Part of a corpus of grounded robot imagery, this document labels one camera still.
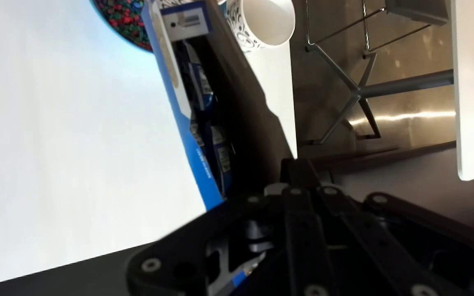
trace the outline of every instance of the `black machine part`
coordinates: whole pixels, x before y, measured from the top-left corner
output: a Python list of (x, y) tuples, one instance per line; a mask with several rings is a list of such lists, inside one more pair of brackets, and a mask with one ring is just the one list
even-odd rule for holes
[(134, 296), (474, 295), (474, 229), (381, 193), (358, 205), (307, 180), (272, 185), (138, 252), (126, 284)]

